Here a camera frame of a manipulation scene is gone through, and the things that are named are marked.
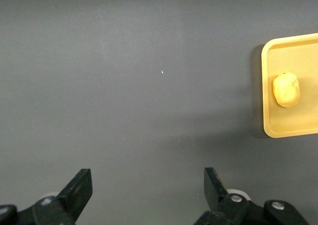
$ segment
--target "bolt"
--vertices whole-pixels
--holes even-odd
[[[51,203],[51,202],[52,202],[51,199],[45,198],[45,199],[41,202],[41,205],[42,205],[42,206],[45,206],[45,205],[48,205],[48,204]]]
[[[242,198],[239,195],[232,195],[231,199],[233,202],[236,202],[236,203],[240,203],[242,201]]]
[[[4,208],[0,209],[0,215],[5,214],[6,212],[8,212],[8,210],[9,210],[8,207],[4,207]]]
[[[273,202],[272,206],[273,206],[273,208],[278,209],[278,210],[284,210],[285,209],[284,205],[282,205],[279,202]]]

